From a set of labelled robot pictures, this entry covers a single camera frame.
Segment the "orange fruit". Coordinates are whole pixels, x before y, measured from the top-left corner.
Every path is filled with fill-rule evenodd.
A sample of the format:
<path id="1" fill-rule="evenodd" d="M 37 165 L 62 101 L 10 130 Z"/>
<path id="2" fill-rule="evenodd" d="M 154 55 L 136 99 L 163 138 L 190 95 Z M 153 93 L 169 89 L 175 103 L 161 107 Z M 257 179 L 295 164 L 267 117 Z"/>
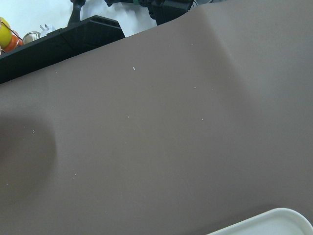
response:
<path id="1" fill-rule="evenodd" d="M 1 50 L 9 52 L 15 49 L 16 47 L 20 47 L 22 45 L 23 45 L 22 40 L 12 34 L 10 43 L 5 48 L 1 48 Z"/>

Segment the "yellow fruit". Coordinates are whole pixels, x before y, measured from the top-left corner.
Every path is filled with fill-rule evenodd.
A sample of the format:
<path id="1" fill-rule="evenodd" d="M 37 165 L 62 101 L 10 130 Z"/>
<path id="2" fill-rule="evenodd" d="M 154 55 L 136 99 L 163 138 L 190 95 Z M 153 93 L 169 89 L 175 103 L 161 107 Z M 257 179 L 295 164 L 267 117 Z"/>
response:
<path id="1" fill-rule="evenodd" d="M 5 48 L 11 42 L 12 32 L 9 23 L 3 18 L 0 18 L 0 47 Z"/>

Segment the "cream rabbit tray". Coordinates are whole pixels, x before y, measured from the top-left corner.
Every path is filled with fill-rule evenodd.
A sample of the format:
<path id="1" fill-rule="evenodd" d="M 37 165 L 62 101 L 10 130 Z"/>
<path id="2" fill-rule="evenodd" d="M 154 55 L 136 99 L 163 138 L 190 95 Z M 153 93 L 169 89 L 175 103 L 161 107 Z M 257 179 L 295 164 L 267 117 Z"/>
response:
<path id="1" fill-rule="evenodd" d="M 276 208 L 213 232 L 213 235 L 311 235 L 313 226 L 302 214 Z"/>

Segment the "black tray box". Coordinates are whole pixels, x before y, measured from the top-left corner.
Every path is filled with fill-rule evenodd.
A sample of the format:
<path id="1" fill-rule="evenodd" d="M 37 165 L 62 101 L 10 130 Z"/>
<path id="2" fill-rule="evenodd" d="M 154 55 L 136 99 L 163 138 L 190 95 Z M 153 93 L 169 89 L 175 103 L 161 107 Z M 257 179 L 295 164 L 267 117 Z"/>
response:
<path id="1" fill-rule="evenodd" d="M 98 15 L 17 47 L 0 56 L 0 82 L 54 65 L 125 38 L 119 22 Z"/>

